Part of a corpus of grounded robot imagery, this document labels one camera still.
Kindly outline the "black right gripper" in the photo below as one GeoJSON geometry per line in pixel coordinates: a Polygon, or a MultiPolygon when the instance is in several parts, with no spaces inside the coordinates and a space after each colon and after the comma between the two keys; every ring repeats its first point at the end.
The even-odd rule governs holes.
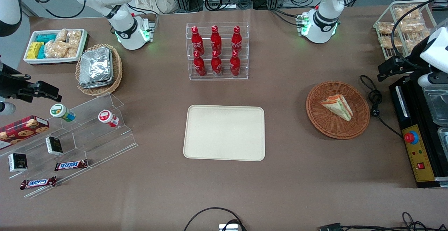
{"type": "Polygon", "coordinates": [[[4,99],[22,100],[32,103],[33,98],[47,98],[60,103],[59,89],[44,81],[30,82],[31,76],[0,64],[0,96],[4,99]]]}

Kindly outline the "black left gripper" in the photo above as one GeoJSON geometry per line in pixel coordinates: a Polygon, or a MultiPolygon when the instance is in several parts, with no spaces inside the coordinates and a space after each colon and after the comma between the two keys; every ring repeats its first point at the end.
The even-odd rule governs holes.
{"type": "Polygon", "coordinates": [[[395,56],[392,56],[378,66],[379,74],[377,75],[377,80],[382,82],[393,75],[401,75],[416,70],[429,70],[430,63],[422,59],[420,54],[432,45],[434,39],[435,37],[432,38],[431,36],[425,38],[413,48],[412,52],[407,57],[404,57],[396,48],[394,42],[392,42],[395,56]]]}

